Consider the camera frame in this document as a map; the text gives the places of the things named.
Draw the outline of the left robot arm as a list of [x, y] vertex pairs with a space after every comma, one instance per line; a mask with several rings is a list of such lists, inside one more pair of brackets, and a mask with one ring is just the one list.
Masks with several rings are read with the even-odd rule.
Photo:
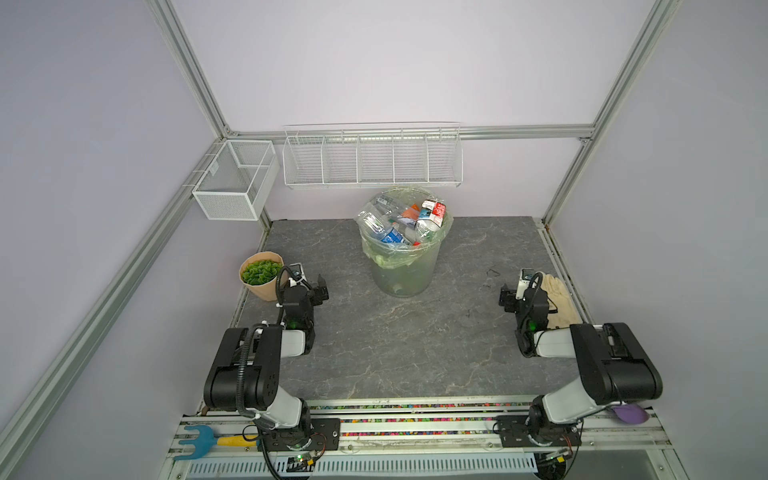
[[298, 450], [313, 440], [307, 402], [280, 386], [281, 361], [308, 354], [315, 342], [314, 309], [329, 299], [323, 277], [311, 284], [300, 263], [281, 268], [278, 317], [223, 334], [203, 387], [210, 409], [235, 411], [265, 433], [274, 447]]

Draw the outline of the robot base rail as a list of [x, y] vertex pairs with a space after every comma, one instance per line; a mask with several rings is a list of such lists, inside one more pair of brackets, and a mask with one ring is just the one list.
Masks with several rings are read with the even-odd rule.
[[440, 479], [450, 477], [685, 479], [688, 471], [656, 415], [640, 425], [603, 411], [578, 427], [578, 446], [505, 447], [494, 428], [500, 415], [526, 414], [527, 396], [313, 400], [315, 435], [307, 448], [214, 447], [180, 460], [192, 438], [185, 425], [217, 436], [256, 438], [232, 412], [184, 417], [161, 468], [164, 479]]

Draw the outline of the red label cola bottle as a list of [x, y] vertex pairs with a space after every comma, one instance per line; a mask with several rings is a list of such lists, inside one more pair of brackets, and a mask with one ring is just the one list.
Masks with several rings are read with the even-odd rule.
[[421, 204], [417, 225], [430, 231], [442, 229], [447, 208], [437, 200], [424, 200]]

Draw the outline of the clear bottle blue cap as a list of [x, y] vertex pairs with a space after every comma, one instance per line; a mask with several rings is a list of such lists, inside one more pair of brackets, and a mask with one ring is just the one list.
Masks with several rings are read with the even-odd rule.
[[416, 207], [407, 206], [386, 193], [377, 194], [370, 203], [378, 214], [389, 222], [413, 226], [420, 219], [420, 211]]

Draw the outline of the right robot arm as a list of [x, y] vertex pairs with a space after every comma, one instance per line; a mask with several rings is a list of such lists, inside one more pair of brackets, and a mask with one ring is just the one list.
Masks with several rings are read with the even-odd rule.
[[523, 270], [516, 288], [502, 286], [499, 305], [515, 315], [524, 357], [571, 358], [578, 368], [575, 380], [535, 397], [526, 414], [497, 417], [494, 428], [503, 446], [578, 446], [586, 417], [661, 396], [661, 375], [627, 324], [549, 327], [558, 307], [543, 289], [541, 272]]

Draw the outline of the blue label bottle white cap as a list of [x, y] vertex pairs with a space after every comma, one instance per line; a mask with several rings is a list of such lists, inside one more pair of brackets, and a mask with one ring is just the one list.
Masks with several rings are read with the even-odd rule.
[[390, 224], [383, 228], [383, 230], [377, 235], [378, 241], [384, 244], [395, 245], [410, 245], [411, 242], [407, 237], [400, 233], [396, 224]]

